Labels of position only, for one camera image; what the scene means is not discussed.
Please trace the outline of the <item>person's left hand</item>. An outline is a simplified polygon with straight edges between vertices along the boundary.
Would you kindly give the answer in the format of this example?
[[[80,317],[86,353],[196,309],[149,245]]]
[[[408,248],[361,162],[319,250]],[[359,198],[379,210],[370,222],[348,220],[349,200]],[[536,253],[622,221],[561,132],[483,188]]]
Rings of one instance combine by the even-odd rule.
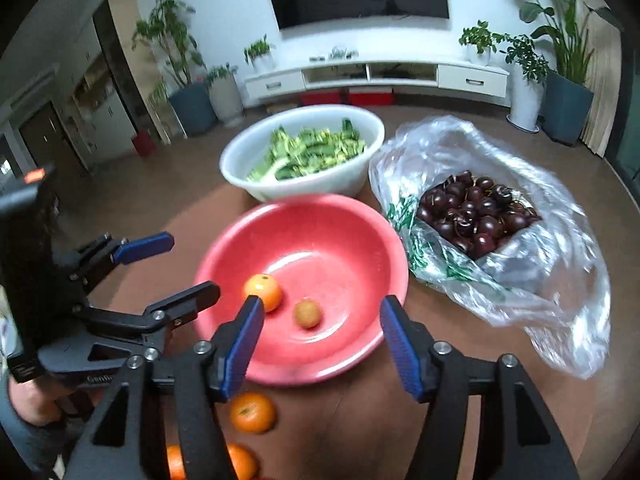
[[[8,391],[15,413],[36,427],[60,420],[63,411],[58,406],[58,400],[72,393],[72,390],[48,376],[40,376],[28,382],[17,382],[10,377]]]

